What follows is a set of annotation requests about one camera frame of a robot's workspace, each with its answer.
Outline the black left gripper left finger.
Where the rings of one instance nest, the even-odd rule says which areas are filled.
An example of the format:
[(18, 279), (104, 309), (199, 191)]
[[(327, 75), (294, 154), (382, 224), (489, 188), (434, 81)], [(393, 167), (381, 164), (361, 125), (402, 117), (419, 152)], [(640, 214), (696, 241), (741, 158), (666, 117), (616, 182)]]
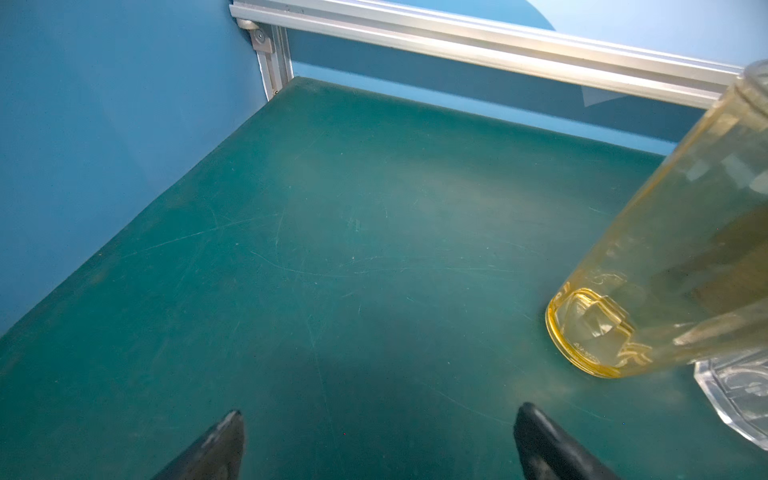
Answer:
[(239, 478), (245, 452), (245, 423), (239, 410), (228, 412), (152, 480)]

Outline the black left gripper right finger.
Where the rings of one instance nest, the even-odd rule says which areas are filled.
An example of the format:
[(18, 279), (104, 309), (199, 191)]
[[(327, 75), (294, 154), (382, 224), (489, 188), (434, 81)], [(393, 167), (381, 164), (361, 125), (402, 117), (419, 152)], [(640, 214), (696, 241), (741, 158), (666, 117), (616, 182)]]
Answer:
[(619, 479), (533, 403), (520, 406), (513, 430), (525, 479)]

